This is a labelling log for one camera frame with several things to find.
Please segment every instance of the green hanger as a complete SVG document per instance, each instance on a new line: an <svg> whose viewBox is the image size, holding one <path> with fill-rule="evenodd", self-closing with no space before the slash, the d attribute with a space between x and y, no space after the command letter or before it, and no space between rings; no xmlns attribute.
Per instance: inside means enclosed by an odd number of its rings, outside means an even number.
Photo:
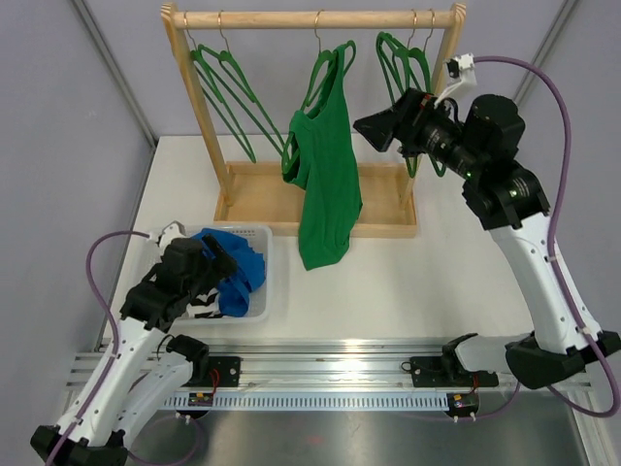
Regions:
<svg viewBox="0 0 621 466"><path fill-rule="evenodd" d="M388 47L390 52L390 58L388 57L384 47ZM429 72L429 63L425 52L418 48L408 49L399 40L395 39L391 34L387 32L380 32L376 38L376 53L381 66L381 72L384 75L386 86L388 87L388 94L390 95L390 101L394 104L401 95L411 87L410 83L418 90L424 92L431 92L431 74ZM420 85L420 82L414 75L414 72L410 66L411 58L414 59L420 68L422 74L424 87ZM395 96L393 85L397 87L398 95ZM446 166L439 165L438 161L434 157L431 159L434 171L439 177L443 177L446 173ZM415 159L406 158L406 166L408 167L408 174L411 178L416 176L417 163Z"/></svg>
<svg viewBox="0 0 621 466"><path fill-rule="evenodd" d="M235 86L238 87L242 91L242 94L252 104L254 104L257 107L260 114L263 116L263 118L267 121L268 125L272 129L273 134L277 137L278 141L274 140L272 135L265 129L263 124L258 120L258 118L253 114L253 112L248 108L248 106L242 101L242 99L235 93L235 91L231 88L231 86L229 86L227 82L225 82L216 73L214 68L205 60L203 56L204 52L218 61L218 64L220 65L224 73L226 73L226 75L235 84ZM276 126L274 125L274 123L268 116L267 112L265 111L261 103L259 102L256 94L252 91L252 88L250 87L247 79L245 78L242 68L240 67L237 60L235 60L231 52L228 50L223 50L220 53L218 53L203 45L199 45L197 47L197 50L193 50L190 53L190 56L196 63L198 63L198 65L200 65L199 67L196 68L198 75L202 79L203 83L205 84L205 87L214 96L214 98L211 97L210 94L203 87L203 93L205 94L205 97L215 108L215 111L220 116L220 118L222 118L222 121L224 122L226 127L229 129L231 134L238 141L238 143L240 144L240 146L242 147L242 149L244 150L248 158L253 163L256 163L256 157L254 155L254 150L252 149L252 145L250 144L239 122L235 118L235 114L233 113L229 105L227 104L224 98L224 95L220 91L218 85L221 85L226 90L226 92L235 99L238 105L250 117L250 119L257 126L257 128L270 141L270 143L276 149L276 151L280 153L282 149L282 145L284 144L284 141L282 140L282 137L280 136L280 132L277 130ZM223 107L223 110L220 109L220 106L216 105L214 99L220 104L221 107Z"/></svg>
<svg viewBox="0 0 621 466"><path fill-rule="evenodd" d="M344 50L351 49L351 58L343 69L343 75L346 75L347 71L351 67L351 64L353 63L353 60L356 57L356 44L353 41L347 41L344 45ZM328 64L328 66L326 68L325 74L319 84L315 87L317 77L319 76L323 65L325 65L326 63ZM319 55L317 56L314 65L312 66L312 71L310 72L309 88L307 89L307 93L304 97L304 100L302 101L300 111L303 112L305 109L309 108L312 105L312 103L319 95L319 91L326 84L326 81L332 75L334 68L337 65L337 53L335 51L322 50L319 52ZM284 167L290 167L291 164L293 164L300 156L300 151L298 149L295 149L290 157L288 156L287 151L289 150L292 141L293 134L289 133L289 136L287 137L287 140L282 147L282 159Z"/></svg>
<svg viewBox="0 0 621 466"><path fill-rule="evenodd" d="M353 41L347 41L345 43L345 50L347 49L351 49L351 58L344 67L344 75L347 74L349 67L351 66L354 58L356 57L356 44ZM314 89L314 84L317 80L317 76L319 75L321 68L325 63L328 63L328 68L326 69L323 79L321 80L321 82L319 82L315 91L313 92L312 90ZM323 88L323 85L325 85L336 65L337 53L335 51L323 50L319 53L319 56L317 57L314 65L312 66L312 71L310 72L309 88L307 90L307 95L304 97L304 101L302 102L302 107L300 108L300 110L304 110L312 105L312 102L314 102L314 99L316 99L317 95L319 95L319 91Z"/></svg>

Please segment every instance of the metal frame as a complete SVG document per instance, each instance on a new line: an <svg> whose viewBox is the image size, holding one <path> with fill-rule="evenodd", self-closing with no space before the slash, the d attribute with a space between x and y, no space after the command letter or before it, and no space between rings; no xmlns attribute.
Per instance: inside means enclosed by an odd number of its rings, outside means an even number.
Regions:
<svg viewBox="0 0 621 466"><path fill-rule="evenodd" d="M581 0L565 0L563 2L556 17L550 24L550 28L545 34L543 41L541 41L535 56L531 60L533 65L539 68L545 65L545 62L553 52L556 43L560 40L563 31L572 19L576 7L580 2ZM518 107L521 107L526 98L533 92L536 82L537 80L533 73L526 72L524 74L522 81L517 89L515 89L515 94L513 94L513 101Z"/></svg>
<svg viewBox="0 0 621 466"><path fill-rule="evenodd" d="M114 84L116 84L116 88L123 96L127 106L129 107L130 113L134 116L136 123L141 128L145 139L147 140L149 146L152 150L157 148L157 136L153 132L150 124L148 123L147 117L143 112L138 100L134 96L131 87L125 80L123 73L120 70L120 67L116 63L114 59L114 55L104 38L104 35L101 32L101 29L97 25L97 21L93 13L90 11L86 2L84 0L69 0L70 5L73 7L76 15L82 25L84 26L84 30L88 37L90 38L93 46L97 50L97 54L100 56L103 64L108 69Z"/></svg>
<svg viewBox="0 0 621 466"><path fill-rule="evenodd" d="M413 355L440 354L445 339L421 340L332 340L332 341L278 341L278 340L203 340L210 345L212 355L233 355L243 359L240 386L218 390L222 402L216 411L445 411L446 393L468 391L454 387L437 389L414 388L401 362ZM67 406L90 377L108 342L97 352L79 353L67 383ZM143 373L155 365L153 353L143 367ZM515 378L500 375L500 385L480 388L481 392L509 392L515 387ZM559 383L557 388L583 406L597 408L594 389L588 374L578 374ZM187 396L188 391L211 391L210 387L192 387L176 392L171 398ZM539 390L542 395L546 390ZM361 406L348 407L345 403L328 405L321 409L307 405L279 404L278 400L295 399L351 399L361 400ZM416 406L415 402L402 409L392 401L407 398L437 399L438 405ZM164 410L173 410L175 401L169 399ZM617 464L614 448L608 439L604 422L574 413L575 426L590 464Z"/></svg>
<svg viewBox="0 0 621 466"><path fill-rule="evenodd" d="M138 196L136 196L136 198L134 199L133 202L133 207L132 207L132 214L131 214L131 226L133 228L133 226L136 224L136 217L138 216L138 211L140 209L140 205L143 202L143 196L145 195L145 189L147 188L147 180L148 180L148 176L151 172L151 166L153 165L153 159L155 156L155 151L157 150L157 147L153 147L150 152L149 152L149 157L150 157L150 161L148 164L147 169L145 170L144 174L143 174L143 178L140 181L140 192L138 193ZM116 274L114 275L114 282L113 282L113 289L112 292L110 293L110 297L108 299L108 305L110 306L112 304L112 300L114 295L116 294L116 288L118 287L118 281L120 279L120 273L123 267L123 264L125 263L125 257L127 256L127 249L129 248L129 241L131 240L131 238L127 237L125 240L125 246L123 247L123 254L121 255L120 258L120 262L118 265L118 270L116 271ZM102 322L101 322L101 328L99 329L99 333L97 334L97 338L95 340L95 343L93 345L93 350L97 351L101 345L102 345L102 341L104 339L104 332L106 331L106 325L108 325L108 321L106 320L105 316L102 316Z"/></svg>

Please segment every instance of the wooden clothes rack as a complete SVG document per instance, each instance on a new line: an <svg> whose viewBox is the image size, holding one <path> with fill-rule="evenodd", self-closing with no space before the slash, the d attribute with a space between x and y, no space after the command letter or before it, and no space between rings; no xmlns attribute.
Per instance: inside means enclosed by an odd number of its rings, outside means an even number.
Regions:
<svg viewBox="0 0 621 466"><path fill-rule="evenodd" d="M277 235L298 233L304 191L285 183L278 162L224 161L213 129L196 69L190 58L185 29L443 29L432 75L432 89L443 88L442 65L455 53L466 7L456 3L450 11L432 12L180 12L175 3L162 6L161 14L175 60L194 115L220 184L215 223L265 223ZM408 238L416 233L413 179L404 163L359 163L364 207L352 236Z"/></svg>

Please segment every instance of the cable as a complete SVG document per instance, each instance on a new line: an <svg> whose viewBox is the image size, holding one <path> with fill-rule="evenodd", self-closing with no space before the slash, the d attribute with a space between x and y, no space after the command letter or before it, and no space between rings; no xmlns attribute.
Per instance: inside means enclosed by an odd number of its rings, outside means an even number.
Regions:
<svg viewBox="0 0 621 466"><path fill-rule="evenodd" d="M176 418L182 418L182 417L178 417L177 415L164 416L158 419L157 421L155 421L154 423L152 423L151 425L149 425L148 428L153 428L156 425L159 425L164 422L168 422L169 420L176 419ZM136 456L135 453L128 451L129 457L132 458L138 464L142 464L144 466L181 466L182 464L185 464L192 456L194 456L194 454L196 454L196 451L198 451L199 447L201 448L203 446L203 429L201 428L201 424L199 424L196 419L193 419L190 416L186 416L185 419L186 419L186 422L191 421L192 424L194 425L195 439L194 439L194 445L192 446L190 451L185 454L185 456L182 459L178 459L177 461L173 461L172 463L152 463L150 461L146 461L142 458L139 458L138 456Z"/></svg>
<svg viewBox="0 0 621 466"><path fill-rule="evenodd" d="M501 406L500 408L492 411L491 413L486 413L484 415L480 415L480 416L477 416L477 417L460 417L458 419L458 422L475 422L476 420L485 420L485 419L494 418L496 416L500 416L502 413L504 413L506 410L508 410L508 408L517 399L517 394L520 392L520 388L521 387L522 387L522 384L520 382L518 382L516 384L516 386L515 386L515 389L513 390L513 393L511 393L511 396L508 397L507 402L504 403L503 406Z"/></svg>
<svg viewBox="0 0 621 466"><path fill-rule="evenodd" d="M550 219L550 226L547 231L547 253L549 257L555 257L556 251L554 250L554 238L556 237L556 229L558 226L559 216L561 214L561 209L563 207L563 201L565 199L565 190L567 188L567 179L568 173L570 169L570 158L572 151L572 126L570 123L570 115L567 110L567 105L559 92L559 89L554 85L552 80L543 73L543 71L526 61L518 60L516 58L509 58L506 56L478 56L474 58L474 63L484 63L484 62L497 62L497 63L508 63L511 65L519 66L520 68L524 68L531 73L537 75L544 83L547 85L548 89L552 92L556 103L558 104L559 110L561 111L561 118L563 119L563 130L565 132L565 145L563 148L563 164L561 167L561 179L559 181L559 187L556 194L556 204L554 206L554 210L552 211L552 217ZM602 364L602 369L604 369L604 373L606 378L608 379L608 383L610 384L610 390L612 391L612 405L610 408L604 412L595 412L583 408L581 406L576 405L573 401L569 400L565 396L563 396L556 388L552 385L548 386L548 389L554 393L557 397L567 403L569 406L574 408L576 411L583 413L584 415L593 416L593 417L611 417L614 416L621 406L621 393L619 392L619 385L617 384L617 380L614 378L614 374L612 373L612 368L610 364L605 359L604 354L600 350L600 347L597 345L593 337L589 334L586 323L584 319L580 315L580 311L578 310L575 302L573 301L572 293L570 288L565 281L565 277L563 275L563 271L561 270L561 266L559 265L558 260L551 260L550 264L552 266L552 270L554 271L554 275L556 276L556 280L563 292L563 296L570 308L570 312L572 313L573 319L578 326L578 329L584 335L584 339L588 343L593 353L597 356L600 364Z"/></svg>
<svg viewBox="0 0 621 466"><path fill-rule="evenodd" d="M138 231L131 231L131 230L115 231L113 233L108 233L107 235L104 235L101 238L99 238L97 241L95 241L95 243L93 243L93 245L88 250L88 254L86 255L86 279L88 280L90 289L93 291L93 294L95 295L95 299L99 303L99 306L101 306L101 308L106 313L106 319L108 320L108 323L110 324L110 327L113 330L113 353L116 353L118 351L118 346L119 346L118 326L116 325L116 322L114 321L114 316L113 316L112 311L110 310L110 307L108 306L108 303L106 302L101 292L97 288L97 285L95 284L95 281L93 279L91 263L92 263L93 253L95 252L95 250L100 244L102 244L104 241L108 240L109 238L113 238L116 236L125 236L125 235L136 235L136 236L140 236L143 238L148 238L147 233L141 233ZM104 380L110 373L110 370L113 367L113 363L114 363L114 358L109 357L108 361L106 362L106 365L104 366L104 370L99 376L99 379L93 386L93 389L90 390L90 393L88 393L88 395L86 396L86 399L84 400L84 402L80 406L80 409L76 413L76 419L82 419L82 416L84 416L84 413L86 412L86 410L92 403L93 399L95 398L95 395L99 391L99 388L101 388L101 385L104 384ZM73 421L71 424L69 424L65 432L60 437L60 439L58 439L58 442L56 442L56 445L54 446L54 448L51 449L48 459L46 460L46 466L53 465L54 458L58 455L58 452L60 451L65 441L69 438L69 436L74 431L77 425L78 423L76 421Z"/></svg>
<svg viewBox="0 0 621 466"><path fill-rule="evenodd" d="M409 364L409 370L404 367L404 364ZM428 367L420 366L420 365L416 364L415 362L411 362L411 361L404 361L404 362L402 362L400 367L401 367L402 371L404 371L404 372L406 372L408 374L411 374L412 372L414 372L414 370L413 370L414 367L416 369L420 370L421 372L427 372L429 374L441 374L443 372L442 369L430 369Z"/></svg>
<svg viewBox="0 0 621 466"><path fill-rule="evenodd" d="M164 342L166 341L166 339L168 338L175 338L173 335L171 335L170 333L167 334L164 338L162 338L162 341L159 342L159 345L157 346L157 351L155 352L155 358L159 361L160 357L159 357L159 351L162 349L162 345L164 344Z"/></svg>
<svg viewBox="0 0 621 466"><path fill-rule="evenodd" d="M219 385L220 385L220 373L218 372L218 370L217 370L217 369L213 369L213 370L211 370L211 371L210 371L210 374L211 374L212 372L213 372L213 373L215 373L215 380L213 379L213 376L212 376L212 382L213 382L212 401L213 401L213 398L214 398L214 396L215 396L215 391L217 390L217 388L218 388L218 387L219 387Z"/></svg>
<svg viewBox="0 0 621 466"><path fill-rule="evenodd" d="M472 390L470 390L470 392L468 393L468 395L467 395L467 396L470 396L470 395L472 395L473 393L475 393L477 389L478 389L478 374L477 374L477 373L475 373L475 374L473 375L473 389L472 389Z"/></svg>
<svg viewBox="0 0 621 466"><path fill-rule="evenodd" d="M143 381L143 379L148 376L148 372L145 372L144 374L142 374L141 376L139 376L136 380L134 380L134 383L132 383L132 386L129 387L129 391L132 391L136 385L140 382Z"/></svg>
<svg viewBox="0 0 621 466"><path fill-rule="evenodd" d="M461 125L461 121L459 120L459 105L457 105L457 101L452 97L446 97L444 99L445 102L448 102L453 107L453 121L458 126Z"/></svg>

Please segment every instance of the metal floor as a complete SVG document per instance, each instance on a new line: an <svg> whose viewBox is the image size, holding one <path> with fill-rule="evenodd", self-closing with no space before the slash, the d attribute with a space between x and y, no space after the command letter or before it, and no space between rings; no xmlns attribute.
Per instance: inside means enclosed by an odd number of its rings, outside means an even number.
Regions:
<svg viewBox="0 0 621 466"><path fill-rule="evenodd" d="M503 403L481 394L481 412ZM160 412L157 417L169 416ZM187 466L411 466L589 464L570 411L548 394L522 393L503 416L458 424L421 420L434 413L212 412L205 443ZM194 429L171 419L148 425L132 447L167 463L185 455ZM136 464L128 460L128 465Z"/></svg>

